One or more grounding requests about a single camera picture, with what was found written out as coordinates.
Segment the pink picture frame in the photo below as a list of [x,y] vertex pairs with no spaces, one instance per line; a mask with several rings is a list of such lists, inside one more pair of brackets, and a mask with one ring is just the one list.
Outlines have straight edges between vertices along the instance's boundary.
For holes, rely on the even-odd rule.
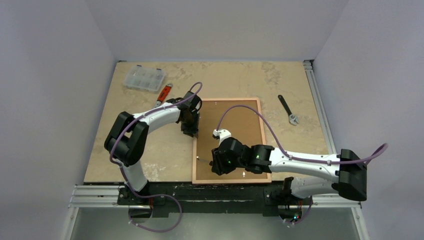
[[219,141],[213,138],[216,128],[230,131],[232,137],[247,146],[266,144],[264,123],[257,115],[261,112],[258,98],[207,98],[200,109],[198,138],[193,141],[192,183],[194,184],[256,184],[270,183],[269,173],[254,174],[243,168],[217,175],[212,167],[196,160],[212,161],[212,149]]

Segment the yellow black screwdriver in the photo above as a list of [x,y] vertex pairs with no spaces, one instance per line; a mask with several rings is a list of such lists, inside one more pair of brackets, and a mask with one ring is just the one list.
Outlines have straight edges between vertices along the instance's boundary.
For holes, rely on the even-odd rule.
[[200,158],[200,157],[198,157],[198,156],[196,157],[196,160],[197,160],[198,162],[208,164],[209,166],[212,166],[212,165],[213,165],[213,161],[212,161],[212,160],[208,160],[208,159]]

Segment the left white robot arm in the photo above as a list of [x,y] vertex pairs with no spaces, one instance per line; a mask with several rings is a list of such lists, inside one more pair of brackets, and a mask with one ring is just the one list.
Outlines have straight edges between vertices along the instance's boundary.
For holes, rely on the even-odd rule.
[[181,132],[196,138],[199,132],[200,109],[203,101],[189,91],[183,98],[172,98],[159,107],[137,114],[121,112],[104,142],[109,160],[118,165],[125,185],[131,189],[129,197],[138,205],[146,203],[148,180],[141,158],[147,137],[153,131],[171,124],[181,124]]

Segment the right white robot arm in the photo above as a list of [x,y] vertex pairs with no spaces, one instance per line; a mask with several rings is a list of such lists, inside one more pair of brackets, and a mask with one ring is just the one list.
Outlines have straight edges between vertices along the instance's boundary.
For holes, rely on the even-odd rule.
[[300,161],[298,152],[284,154],[279,148],[257,144],[247,146],[229,137],[212,149],[211,171],[217,175],[229,174],[242,168],[253,174],[296,173],[307,178],[292,178],[281,189],[280,196],[288,204],[312,195],[337,193],[348,200],[362,202],[367,199],[367,165],[349,149],[340,154],[308,154],[312,159]]

